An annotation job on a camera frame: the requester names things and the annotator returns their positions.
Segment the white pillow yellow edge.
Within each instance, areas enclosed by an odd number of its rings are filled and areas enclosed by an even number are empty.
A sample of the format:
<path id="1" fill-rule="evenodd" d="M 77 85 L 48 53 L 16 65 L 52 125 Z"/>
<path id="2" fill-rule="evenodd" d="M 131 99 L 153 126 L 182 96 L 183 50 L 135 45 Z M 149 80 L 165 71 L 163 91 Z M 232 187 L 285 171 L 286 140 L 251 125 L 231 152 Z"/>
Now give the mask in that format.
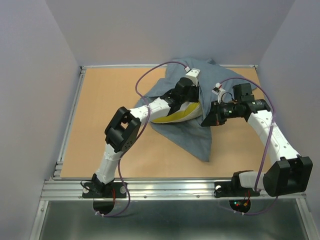
<path id="1" fill-rule="evenodd" d="M 180 123 L 196 119 L 203 114 L 202 106 L 199 102 L 185 102 L 181 108 L 168 116 L 163 116 L 152 120 L 154 124 Z"/>

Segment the blue grey pillowcase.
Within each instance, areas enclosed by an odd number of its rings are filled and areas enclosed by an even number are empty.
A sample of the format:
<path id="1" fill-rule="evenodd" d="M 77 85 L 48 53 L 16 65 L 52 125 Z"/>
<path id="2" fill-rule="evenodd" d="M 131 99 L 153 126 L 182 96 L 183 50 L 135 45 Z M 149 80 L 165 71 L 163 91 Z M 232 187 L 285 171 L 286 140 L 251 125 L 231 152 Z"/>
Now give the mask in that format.
<path id="1" fill-rule="evenodd" d="M 180 78 L 186 74 L 184 65 L 190 69 L 199 69 L 199 97 L 203 114 L 191 120 L 157 124 L 151 123 L 152 129 L 177 144 L 179 147 L 195 156 L 203 162 L 210 161 L 212 133 L 209 126 L 202 127 L 201 123 L 209 113 L 211 102 L 217 100 L 212 93 L 216 83 L 226 80 L 222 88 L 227 92 L 233 91 L 233 86 L 246 83 L 244 76 L 230 69 L 220 66 L 212 59 L 200 60 L 191 57 L 175 59 L 166 67 L 165 77 L 159 79 L 156 84 L 144 95 L 144 98 L 151 103 L 157 97 L 162 96 L 168 90 L 175 87 Z"/>

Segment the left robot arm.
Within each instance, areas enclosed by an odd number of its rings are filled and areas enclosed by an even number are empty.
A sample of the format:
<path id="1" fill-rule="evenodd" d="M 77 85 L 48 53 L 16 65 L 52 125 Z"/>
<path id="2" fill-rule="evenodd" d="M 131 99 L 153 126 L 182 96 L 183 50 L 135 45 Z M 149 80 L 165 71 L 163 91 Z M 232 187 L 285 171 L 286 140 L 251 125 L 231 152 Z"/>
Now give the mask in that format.
<path id="1" fill-rule="evenodd" d="M 118 162 L 137 141 L 140 128 L 161 117 L 180 114 L 193 103 L 199 103 L 198 81 L 182 77 L 174 88 L 149 104 L 132 109 L 120 107 L 104 131 L 105 150 L 89 189 L 100 197 L 107 197 L 112 191 Z"/>

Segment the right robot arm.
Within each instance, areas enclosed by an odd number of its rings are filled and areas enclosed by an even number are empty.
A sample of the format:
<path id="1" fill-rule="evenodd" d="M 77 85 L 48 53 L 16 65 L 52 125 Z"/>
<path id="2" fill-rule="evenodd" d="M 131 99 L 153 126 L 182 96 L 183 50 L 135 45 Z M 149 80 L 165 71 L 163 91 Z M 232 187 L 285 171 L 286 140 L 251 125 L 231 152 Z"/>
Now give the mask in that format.
<path id="1" fill-rule="evenodd" d="M 203 127 L 221 126 L 228 119 L 243 118 L 254 129 L 264 144 L 263 158 L 269 156 L 270 169 L 238 171 L 230 182 L 231 192 L 242 195 L 248 189 L 266 191 L 271 197 L 304 192 L 310 179 L 313 162 L 301 156 L 287 141 L 275 122 L 275 115 L 264 99 L 255 99 L 250 83 L 233 86 L 232 102 L 223 102 L 225 90 L 221 83 L 213 88 L 218 96 L 211 102 Z"/>

